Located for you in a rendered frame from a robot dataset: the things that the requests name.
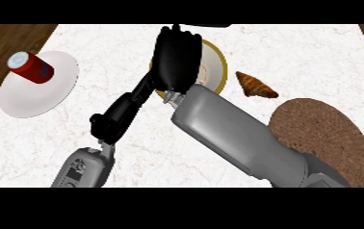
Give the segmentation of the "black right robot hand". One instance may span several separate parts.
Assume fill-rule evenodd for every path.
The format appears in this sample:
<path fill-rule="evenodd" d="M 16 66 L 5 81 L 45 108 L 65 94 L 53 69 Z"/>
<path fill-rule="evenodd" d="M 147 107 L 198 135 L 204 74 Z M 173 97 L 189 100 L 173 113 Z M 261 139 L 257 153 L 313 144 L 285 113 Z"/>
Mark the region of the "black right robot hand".
<path fill-rule="evenodd" d="M 180 26 L 162 27 L 156 37 L 152 73 L 155 89 L 186 93 L 198 79 L 201 36 Z"/>

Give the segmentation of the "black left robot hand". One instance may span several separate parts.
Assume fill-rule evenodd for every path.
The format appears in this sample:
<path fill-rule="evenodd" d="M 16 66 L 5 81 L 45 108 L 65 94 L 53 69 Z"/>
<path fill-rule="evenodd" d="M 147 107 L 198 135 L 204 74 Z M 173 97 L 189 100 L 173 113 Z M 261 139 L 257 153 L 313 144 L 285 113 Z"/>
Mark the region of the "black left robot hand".
<path fill-rule="evenodd" d="M 153 89 L 153 75 L 147 72 L 133 91 L 119 96 L 105 113 L 91 115 L 90 134 L 106 144 L 112 145 L 122 137 Z"/>

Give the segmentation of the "white bowl with gold rim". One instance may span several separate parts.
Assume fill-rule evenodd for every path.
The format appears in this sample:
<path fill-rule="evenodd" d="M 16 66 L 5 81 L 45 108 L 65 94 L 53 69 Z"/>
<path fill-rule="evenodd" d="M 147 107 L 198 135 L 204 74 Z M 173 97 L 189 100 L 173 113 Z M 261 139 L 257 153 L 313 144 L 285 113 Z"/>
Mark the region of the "white bowl with gold rim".
<path fill-rule="evenodd" d="M 196 83 L 215 94 L 220 93 L 227 81 L 227 63 L 220 49 L 205 39 L 201 41 L 199 74 Z"/>

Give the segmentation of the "brown round placemat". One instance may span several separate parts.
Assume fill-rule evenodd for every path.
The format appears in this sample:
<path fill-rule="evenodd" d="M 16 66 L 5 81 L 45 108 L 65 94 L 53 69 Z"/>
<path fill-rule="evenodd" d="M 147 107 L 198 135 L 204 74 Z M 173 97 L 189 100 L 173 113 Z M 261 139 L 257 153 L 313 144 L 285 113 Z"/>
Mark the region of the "brown round placemat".
<path fill-rule="evenodd" d="M 310 153 L 364 188 L 364 134 L 346 115 L 322 101 L 295 98 L 273 110 L 269 128 L 278 141 Z"/>

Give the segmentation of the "orange-brown croissant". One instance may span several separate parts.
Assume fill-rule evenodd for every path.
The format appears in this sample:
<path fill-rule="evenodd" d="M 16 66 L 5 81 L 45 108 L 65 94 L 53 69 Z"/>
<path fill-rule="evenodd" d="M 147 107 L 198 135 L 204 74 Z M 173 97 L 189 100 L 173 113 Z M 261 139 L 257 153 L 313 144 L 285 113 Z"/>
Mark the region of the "orange-brown croissant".
<path fill-rule="evenodd" d="M 242 88 L 242 93 L 247 97 L 250 96 L 260 96 L 264 98 L 278 97 L 278 93 L 255 77 L 238 71 L 236 80 Z"/>

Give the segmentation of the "white plate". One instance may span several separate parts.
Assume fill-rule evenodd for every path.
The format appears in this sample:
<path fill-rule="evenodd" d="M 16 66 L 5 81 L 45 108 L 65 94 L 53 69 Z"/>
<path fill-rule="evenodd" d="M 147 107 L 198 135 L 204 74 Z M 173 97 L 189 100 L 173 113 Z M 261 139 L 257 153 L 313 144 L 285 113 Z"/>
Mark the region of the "white plate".
<path fill-rule="evenodd" d="M 79 68 L 75 59 L 60 51 L 42 52 L 36 57 L 54 68 L 51 79 L 44 84 L 35 84 L 10 72 L 0 85 L 0 109 L 17 118 L 45 113 L 76 84 Z"/>

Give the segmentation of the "red can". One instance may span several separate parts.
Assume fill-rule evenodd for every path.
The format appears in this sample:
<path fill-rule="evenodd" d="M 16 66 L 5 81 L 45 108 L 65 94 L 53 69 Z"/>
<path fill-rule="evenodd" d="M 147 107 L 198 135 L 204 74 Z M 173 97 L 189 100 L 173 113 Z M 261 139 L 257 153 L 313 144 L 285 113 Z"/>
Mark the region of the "red can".
<path fill-rule="evenodd" d="M 7 60 L 7 67 L 35 84 L 47 83 L 54 75 L 54 68 L 29 52 L 16 52 Z"/>

